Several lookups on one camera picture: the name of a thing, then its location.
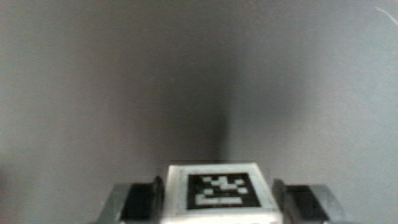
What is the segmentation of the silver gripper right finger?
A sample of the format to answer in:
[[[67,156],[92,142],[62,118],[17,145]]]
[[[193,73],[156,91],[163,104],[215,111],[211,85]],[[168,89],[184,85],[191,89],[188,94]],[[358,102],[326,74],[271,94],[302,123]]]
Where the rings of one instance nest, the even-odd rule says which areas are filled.
[[[346,224],[342,206],[325,185],[287,185],[275,179],[271,194],[282,212],[282,224]]]

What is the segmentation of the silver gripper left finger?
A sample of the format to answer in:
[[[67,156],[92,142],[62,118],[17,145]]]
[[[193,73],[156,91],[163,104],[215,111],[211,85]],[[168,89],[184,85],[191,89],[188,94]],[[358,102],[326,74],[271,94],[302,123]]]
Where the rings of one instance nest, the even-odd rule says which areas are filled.
[[[99,224],[159,224],[163,194],[159,176],[151,182],[117,184],[99,213]]]

